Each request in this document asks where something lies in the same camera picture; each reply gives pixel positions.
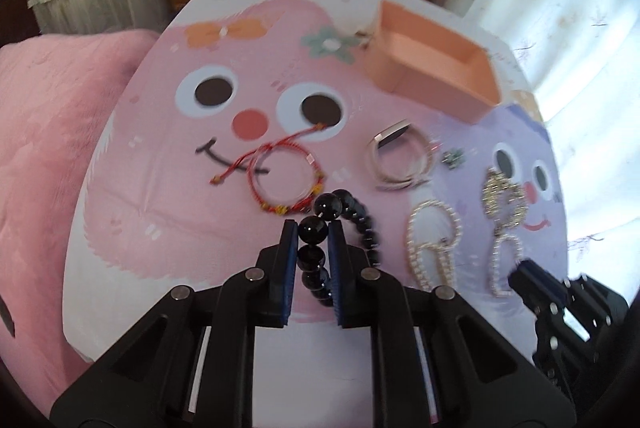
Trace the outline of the pink storage tray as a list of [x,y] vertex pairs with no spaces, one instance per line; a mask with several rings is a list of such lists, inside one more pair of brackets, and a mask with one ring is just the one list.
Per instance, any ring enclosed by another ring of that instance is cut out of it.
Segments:
[[461,122],[476,124],[501,104],[484,48],[390,0],[378,5],[363,63],[383,92]]

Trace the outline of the white floral curtain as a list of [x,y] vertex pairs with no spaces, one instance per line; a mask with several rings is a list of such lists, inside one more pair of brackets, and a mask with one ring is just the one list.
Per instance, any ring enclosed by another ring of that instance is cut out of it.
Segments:
[[440,0],[503,40],[559,166],[570,272],[639,289],[639,0]]

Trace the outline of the cartoon printed mat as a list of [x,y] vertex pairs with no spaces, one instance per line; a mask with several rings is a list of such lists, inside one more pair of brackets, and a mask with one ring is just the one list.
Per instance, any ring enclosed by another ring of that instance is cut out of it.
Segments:
[[[532,363],[535,319],[506,278],[525,258],[567,268],[548,131],[503,44],[390,1],[484,48],[500,106],[468,124],[379,89],[363,59],[382,0],[191,0],[120,97],[82,185],[63,299],[74,348],[96,362],[174,287],[254,266],[292,219],[291,314],[255,330],[250,427],[376,427],[370,330],[336,321],[334,221],[370,266],[410,289],[451,287]],[[379,190],[367,146],[403,119],[436,145],[432,179]],[[449,149],[464,151],[460,168],[442,164]]]

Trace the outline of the pink blanket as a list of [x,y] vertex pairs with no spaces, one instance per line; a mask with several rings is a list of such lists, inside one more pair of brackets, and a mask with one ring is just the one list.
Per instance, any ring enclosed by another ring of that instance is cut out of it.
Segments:
[[47,34],[1,49],[1,361],[41,414],[88,366],[63,335],[70,226],[102,130],[158,37]]

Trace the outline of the pink smart watch band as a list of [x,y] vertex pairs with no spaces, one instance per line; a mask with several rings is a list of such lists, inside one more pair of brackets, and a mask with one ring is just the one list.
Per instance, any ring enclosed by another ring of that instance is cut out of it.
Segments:
[[432,139],[406,119],[383,129],[367,146],[368,168],[376,187],[399,191],[430,182],[435,149]]

